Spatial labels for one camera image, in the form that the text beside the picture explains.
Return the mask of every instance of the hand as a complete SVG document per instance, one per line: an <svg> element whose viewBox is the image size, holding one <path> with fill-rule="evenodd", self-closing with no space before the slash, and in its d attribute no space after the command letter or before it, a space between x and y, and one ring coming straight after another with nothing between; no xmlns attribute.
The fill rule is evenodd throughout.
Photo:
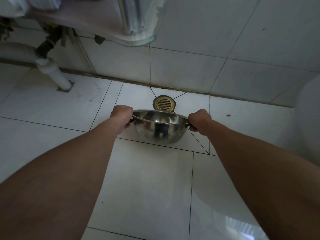
<svg viewBox="0 0 320 240"><path fill-rule="evenodd" d="M196 113L189 114L190 130L199 132L201 135L206 135L206 124L211 120L211 115L205 109L200 109Z"/></svg>
<svg viewBox="0 0 320 240"><path fill-rule="evenodd" d="M126 105L117 105L113 108L110 120L114 121L118 134L121 134L124 129L130 127L130 123L132 122L131 118L133 111L133 108Z"/></svg>

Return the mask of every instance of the person's left hand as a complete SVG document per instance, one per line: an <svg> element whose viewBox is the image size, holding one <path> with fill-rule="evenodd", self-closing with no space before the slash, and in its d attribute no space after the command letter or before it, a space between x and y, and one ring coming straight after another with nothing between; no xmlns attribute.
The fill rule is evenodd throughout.
<svg viewBox="0 0 320 240"><path fill-rule="evenodd" d="M133 111L133 108L126 105L117 105L113 108L110 119L114 121L118 134L130 127Z"/></svg>

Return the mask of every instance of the person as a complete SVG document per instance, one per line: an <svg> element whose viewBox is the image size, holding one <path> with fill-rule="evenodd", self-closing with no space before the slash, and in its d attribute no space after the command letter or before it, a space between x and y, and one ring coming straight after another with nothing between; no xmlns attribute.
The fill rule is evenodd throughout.
<svg viewBox="0 0 320 240"><path fill-rule="evenodd" d="M0 239L81 239L116 136L133 109L114 107L90 132L37 157L0 185ZM320 170L301 157L211 119L189 115L270 239L320 239Z"/></svg>

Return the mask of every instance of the person's left arm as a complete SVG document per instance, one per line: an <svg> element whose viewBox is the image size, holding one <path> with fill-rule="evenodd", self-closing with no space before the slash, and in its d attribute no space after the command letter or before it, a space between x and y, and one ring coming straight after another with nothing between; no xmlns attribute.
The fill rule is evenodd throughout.
<svg viewBox="0 0 320 240"><path fill-rule="evenodd" d="M0 185L0 239L81 239L116 136L133 109L115 106L90 132L37 157Z"/></svg>

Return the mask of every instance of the metal bowl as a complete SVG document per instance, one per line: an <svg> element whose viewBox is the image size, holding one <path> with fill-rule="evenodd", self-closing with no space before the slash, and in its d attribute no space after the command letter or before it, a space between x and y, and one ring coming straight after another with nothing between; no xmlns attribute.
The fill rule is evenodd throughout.
<svg viewBox="0 0 320 240"><path fill-rule="evenodd" d="M163 145L178 142L190 124L187 117L166 110L134 110L132 116L142 139Z"/></svg>

